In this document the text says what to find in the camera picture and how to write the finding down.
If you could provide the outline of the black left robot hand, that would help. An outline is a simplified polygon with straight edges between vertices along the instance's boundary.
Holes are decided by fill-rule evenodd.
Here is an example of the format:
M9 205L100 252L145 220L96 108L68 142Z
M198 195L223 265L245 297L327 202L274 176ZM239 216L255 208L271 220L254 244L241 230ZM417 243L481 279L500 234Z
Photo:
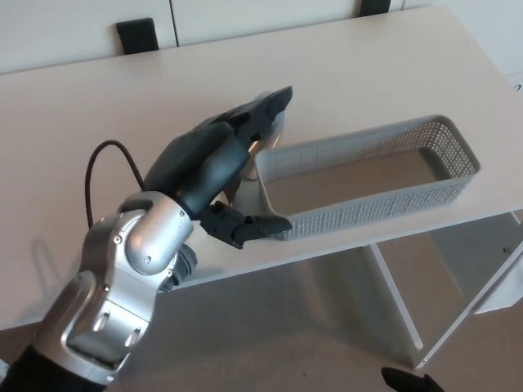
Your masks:
M250 148L268 138L292 98L292 87L281 88L176 137L148 170L143 189L172 198L208 235L238 249L290 230L282 216L246 216L216 197L236 185L252 157Z

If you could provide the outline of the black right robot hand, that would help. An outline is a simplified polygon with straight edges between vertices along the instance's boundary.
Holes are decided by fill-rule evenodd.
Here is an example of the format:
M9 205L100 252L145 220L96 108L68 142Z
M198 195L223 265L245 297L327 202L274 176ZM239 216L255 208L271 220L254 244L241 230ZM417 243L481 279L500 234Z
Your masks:
M428 374L419 376L393 367L381 369L385 383L397 392L444 392L445 390Z

